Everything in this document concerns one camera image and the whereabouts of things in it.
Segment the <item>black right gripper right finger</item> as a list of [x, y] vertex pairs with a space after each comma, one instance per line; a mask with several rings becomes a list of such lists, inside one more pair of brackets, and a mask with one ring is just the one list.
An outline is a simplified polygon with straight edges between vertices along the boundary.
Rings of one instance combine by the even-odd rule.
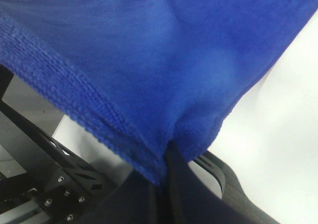
[[166, 192], [173, 224], [275, 224], [277, 221], [245, 194], [234, 171], [209, 151], [194, 159], [221, 190], [217, 196], [195, 175], [177, 145], [165, 151]]

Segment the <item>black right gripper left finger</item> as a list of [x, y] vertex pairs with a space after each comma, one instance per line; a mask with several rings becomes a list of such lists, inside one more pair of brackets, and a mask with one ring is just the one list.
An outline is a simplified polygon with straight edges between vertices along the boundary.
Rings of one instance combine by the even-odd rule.
[[170, 224], [171, 212], [156, 186], [138, 172], [127, 179], [99, 206], [98, 224]]

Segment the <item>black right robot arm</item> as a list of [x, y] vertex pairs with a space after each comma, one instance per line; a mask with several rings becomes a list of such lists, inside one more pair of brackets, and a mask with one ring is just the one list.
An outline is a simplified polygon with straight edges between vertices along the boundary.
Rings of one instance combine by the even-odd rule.
[[0, 148], [12, 157], [0, 173], [3, 224], [273, 224], [210, 152], [189, 166], [175, 143], [160, 185], [132, 171], [121, 183], [96, 170], [2, 102]]

